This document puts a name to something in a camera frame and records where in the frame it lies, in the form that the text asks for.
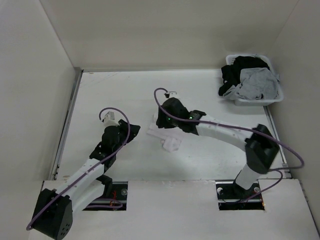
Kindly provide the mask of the white tank top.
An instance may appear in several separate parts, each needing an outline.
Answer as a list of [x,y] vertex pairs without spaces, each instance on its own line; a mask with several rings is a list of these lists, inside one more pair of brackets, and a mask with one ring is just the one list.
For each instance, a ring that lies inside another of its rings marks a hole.
[[167,152],[171,153],[177,151],[184,139],[184,133],[176,128],[158,128],[156,125],[157,119],[158,113],[155,112],[146,134],[160,139],[163,149]]

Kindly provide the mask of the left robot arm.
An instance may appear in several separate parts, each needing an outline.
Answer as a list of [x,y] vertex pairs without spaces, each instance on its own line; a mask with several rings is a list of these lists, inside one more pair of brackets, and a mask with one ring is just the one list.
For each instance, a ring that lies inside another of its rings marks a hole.
[[97,198],[105,200],[112,195],[112,179],[105,172],[116,161],[117,152],[131,142],[140,129],[139,125],[122,119],[110,121],[82,167],[57,189],[45,188],[39,193],[27,229],[62,240],[72,227],[75,213]]

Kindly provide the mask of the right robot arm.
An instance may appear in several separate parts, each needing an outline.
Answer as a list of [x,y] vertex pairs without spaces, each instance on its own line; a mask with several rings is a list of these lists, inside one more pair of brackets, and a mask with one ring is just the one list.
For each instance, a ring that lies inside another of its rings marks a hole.
[[187,110],[182,102],[168,98],[158,108],[156,125],[160,129],[179,128],[185,133],[209,137],[233,145],[245,153],[246,163],[223,195],[244,200],[253,192],[256,180],[270,171],[280,148],[273,141],[269,129],[258,124],[252,129],[242,130],[238,126],[220,123],[200,110]]

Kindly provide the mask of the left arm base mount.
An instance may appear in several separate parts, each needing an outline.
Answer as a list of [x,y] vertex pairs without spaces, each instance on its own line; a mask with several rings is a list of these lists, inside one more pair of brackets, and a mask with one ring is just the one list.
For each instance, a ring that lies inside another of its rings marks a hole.
[[108,211],[126,211],[128,197],[128,182],[113,181],[109,176],[102,175],[97,178],[104,186],[102,196],[97,198],[97,202],[102,205],[116,206],[121,208],[107,208]]

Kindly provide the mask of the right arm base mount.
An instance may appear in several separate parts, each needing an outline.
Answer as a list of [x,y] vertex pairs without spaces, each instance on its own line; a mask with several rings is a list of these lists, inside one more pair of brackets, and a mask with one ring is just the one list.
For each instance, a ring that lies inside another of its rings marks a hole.
[[243,189],[231,182],[218,182],[216,184],[218,208],[221,211],[264,211],[262,195],[254,194],[260,191],[260,185],[256,181],[248,189]]

